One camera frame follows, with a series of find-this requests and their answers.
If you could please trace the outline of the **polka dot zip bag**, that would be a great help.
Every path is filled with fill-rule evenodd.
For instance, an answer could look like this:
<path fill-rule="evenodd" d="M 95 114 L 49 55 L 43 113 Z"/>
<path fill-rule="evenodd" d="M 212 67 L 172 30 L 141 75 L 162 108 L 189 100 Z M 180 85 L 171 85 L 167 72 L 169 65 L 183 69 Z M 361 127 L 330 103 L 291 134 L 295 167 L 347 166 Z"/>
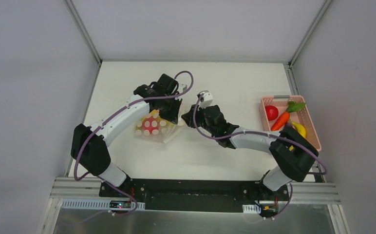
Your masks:
<path fill-rule="evenodd" d="M 136 122 L 134 135 L 144 140 L 168 143 L 184 126 L 186 124 L 181 118 L 177 124 L 173 124 L 161 118 L 158 110 L 153 110 Z"/>

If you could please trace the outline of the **red toy tomato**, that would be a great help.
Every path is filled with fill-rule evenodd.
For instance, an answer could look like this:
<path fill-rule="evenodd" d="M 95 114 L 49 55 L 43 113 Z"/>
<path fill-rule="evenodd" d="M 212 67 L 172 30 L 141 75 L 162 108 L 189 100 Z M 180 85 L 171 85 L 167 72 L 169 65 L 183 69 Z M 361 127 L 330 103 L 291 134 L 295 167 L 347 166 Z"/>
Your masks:
<path fill-rule="evenodd" d="M 277 107 L 273 105 L 267 105 L 265 106 L 265 111 L 267 115 L 267 120 L 268 121 L 273 121 L 276 120 L 277 117 L 279 116 L 279 110 Z"/>

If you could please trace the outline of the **orange toy carrot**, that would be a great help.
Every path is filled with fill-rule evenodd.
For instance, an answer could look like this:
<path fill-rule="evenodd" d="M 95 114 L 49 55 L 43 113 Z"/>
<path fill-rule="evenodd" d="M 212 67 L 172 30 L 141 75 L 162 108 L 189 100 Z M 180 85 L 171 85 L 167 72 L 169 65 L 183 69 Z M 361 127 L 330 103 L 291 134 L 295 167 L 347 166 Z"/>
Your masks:
<path fill-rule="evenodd" d="M 302 110 L 305 106 L 305 102 L 289 101 L 287 109 L 277 118 L 276 122 L 271 127 L 271 131 L 277 131 L 283 127 L 290 119 L 291 113 Z"/>

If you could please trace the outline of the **yellow toy banana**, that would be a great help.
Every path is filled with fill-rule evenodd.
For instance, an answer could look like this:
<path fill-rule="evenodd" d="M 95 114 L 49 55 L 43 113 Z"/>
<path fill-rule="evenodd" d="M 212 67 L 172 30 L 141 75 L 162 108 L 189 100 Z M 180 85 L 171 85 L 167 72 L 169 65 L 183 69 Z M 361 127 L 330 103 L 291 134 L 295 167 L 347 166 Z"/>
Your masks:
<path fill-rule="evenodd" d="M 307 131 L 306 131 L 306 128 L 300 124 L 300 123 L 296 123 L 296 122 L 293 122 L 291 121 L 290 122 L 292 127 L 303 137 L 303 138 L 306 138 L 307 136 Z"/>

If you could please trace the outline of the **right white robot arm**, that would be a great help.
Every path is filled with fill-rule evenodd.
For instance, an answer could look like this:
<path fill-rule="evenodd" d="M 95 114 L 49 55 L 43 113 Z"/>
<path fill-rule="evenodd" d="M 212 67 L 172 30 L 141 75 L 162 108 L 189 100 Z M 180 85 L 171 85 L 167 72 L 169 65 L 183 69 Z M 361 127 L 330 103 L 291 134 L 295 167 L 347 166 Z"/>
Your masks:
<path fill-rule="evenodd" d="M 318 151 L 293 127 L 285 126 L 280 131 L 254 131 L 226 121 L 219 106 L 200 108 L 192 105 L 182 115 L 185 123 L 208 139 L 215 140 L 220 146 L 230 149 L 251 149 L 271 154 L 277 163 L 261 179 L 258 194 L 269 200 L 278 189 L 291 182 L 302 182 L 309 174 L 314 162 L 318 160 Z"/>

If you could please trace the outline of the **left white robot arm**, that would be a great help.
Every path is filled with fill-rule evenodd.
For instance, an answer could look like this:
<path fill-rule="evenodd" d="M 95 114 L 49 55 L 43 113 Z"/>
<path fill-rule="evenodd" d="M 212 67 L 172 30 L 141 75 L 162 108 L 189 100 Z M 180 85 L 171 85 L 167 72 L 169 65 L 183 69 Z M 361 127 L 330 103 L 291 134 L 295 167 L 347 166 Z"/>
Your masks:
<path fill-rule="evenodd" d="M 112 162 L 108 147 L 130 125 L 153 110 L 157 110 L 161 118 L 177 124 L 182 104 L 180 96 L 188 90 L 189 86 L 166 74 L 149 85 L 138 86 L 109 116 L 90 126 L 75 127 L 71 157 L 88 173 L 112 184 L 111 190 L 118 197 L 125 197 L 130 191 L 130 184 L 125 181 L 127 174 Z"/>

